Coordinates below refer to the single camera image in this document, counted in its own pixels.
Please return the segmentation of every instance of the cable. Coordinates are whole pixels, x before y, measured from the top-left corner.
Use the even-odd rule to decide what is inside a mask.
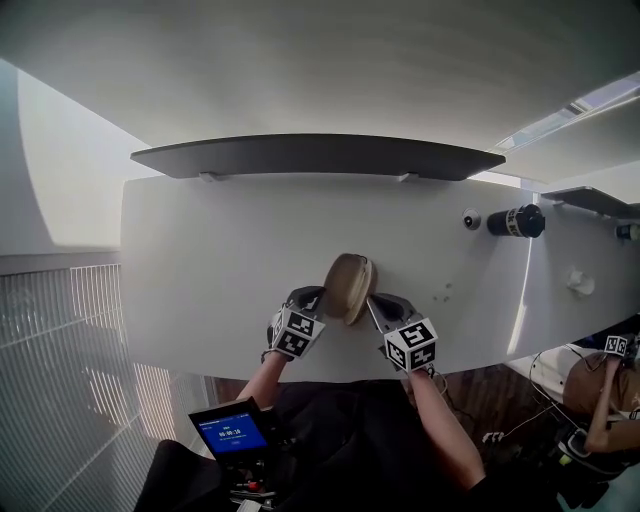
[[[569,350],[571,350],[571,352],[573,352],[574,354],[576,354],[577,356],[580,357],[580,359],[582,359],[582,361],[584,362],[585,366],[587,367],[587,371],[588,372],[595,372],[598,368],[600,368],[600,366],[602,366],[602,363],[604,363],[605,359],[607,359],[607,354],[605,354],[602,359],[600,359],[600,362],[598,363],[598,366],[596,366],[595,368],[591,368],[591,365],[587,362],[586,358],[577,350],[575,350],[573,347],[571,347],[570,345],[565,345],[565,347],[567,347]]]
[[[533,379],[531,378],[531,370],[533,369],[533,365],[536,363],[536,361],[538,360],[538,358],[540,357],[540,354],[542,354],[542,352],[538,352],[538,355],[536,357],[533,358],[533,361],[531,362],[531,366],[529,367],[529,382],[531,383],[531,386],[533,387],[533,389],[535,389],[538,393],[540,393],[543,397],[545,397],[547,400],[549,400],[549,402],[551,403],[552,407],[555,407],[558,412],[560,414],[562,414],[565,418],[567,418],[567,420],[569,420],[569,422],[571,422],[573,424],[574,427],[576,427],[578,430],[582,430],[575,421],[573,421],[571,418],[569,418],[569,416],[567,416],[562,409],[560,409],[560,407],[558,407],[556,405],[556,401],[551,398],[545,391],[541,390],[540,388],[538,388],[534,383],[533,383]]]
[[[536,414],[535,416],[533,416],[532,418],[529,418],[528,420],[523,421],[522,423],[520,423],[520,425],[518,425],[517,427],[512,428],[508,434],[505,434],[502,439],[504,439],[505,437],[509,437],[511,434],[513,434],[516,430],[518,430],[522,425],[524,425],[525,423],[529,423],[530,421],[535,420],[538,416],[544,414],[545,412],[547,412],[549,409],[553,409],[553,405],[550,405],[549,407],[547,407],[544,411],[539,412],[538,414]]]

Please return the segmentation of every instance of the black cable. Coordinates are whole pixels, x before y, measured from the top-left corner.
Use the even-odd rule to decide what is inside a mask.
[[[536,364],[536,361],[538,360],[538,358],[540,357],[540,355],[542,354],[542,352],[538,352],[538,355],[536,357],[533,358],[533,361],[531,362],[531,366],[529,367],[529,383],[531,384],[531,386],[533,387],[533,389],[535,389],[538,393],[540,393],[543,397],[545,397],[547,400],[549,400],[549,402],[551,403],[551,405],[553,407],[556,408],[556,410],[562,414],[567,420],[569,420],[569,422],[571,422],[573,424],[574,427],[576,427],[578,430],[582,430],[578,424],[573,421],[571,418],[569,418],[569,416],[567,416],[562,409],[560,409],[560,407],[558,407],[558,405],[556,404],[556,401],[551,398],[548,393],[546,391],[544,391],[543,389],[540,389],[538,386],[536,386],[533,383],[533,379],[531,378],[531,370],[533,369],[533,365]]]

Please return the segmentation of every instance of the white desk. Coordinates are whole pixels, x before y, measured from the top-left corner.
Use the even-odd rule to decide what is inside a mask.
[[[468,231],[532,202],[531,192],[476,181],[398,184],[388,177],[245,176],[204,183],[128,182],[122,216],[123,301],[134,360],[247,379],[266,347],[269,319],[288,293],[321,285],[343,252],[371,258],[377,290],[408,298],[439,336],[441,372],[517,359],[571,342],[640,310],[640,245],[621,244],[615,221],[543,201],[536,240]],[[596,279],[579,299],[572,266]],[[286,381],[400,378],[376,350],[365,316],[328,320]]]

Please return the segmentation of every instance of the white plastic clip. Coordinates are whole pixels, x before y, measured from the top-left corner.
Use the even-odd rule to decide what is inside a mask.
[[[398,176],[397,179],[398,179],[398,183],[404,183],[404,182],[412,183],[414,181],[418,181],[420,179],[420,176],[418,176],[414,172],[407,172],[402,176]]]

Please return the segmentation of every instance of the white wall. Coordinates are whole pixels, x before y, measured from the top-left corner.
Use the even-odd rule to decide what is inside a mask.
[[[0,60],[0,256],[117,250],[147,146]]]
[[[640,202],[640,160],[602,171],[555,181],[544,192],[573,187],[597,188],[627,203]]]

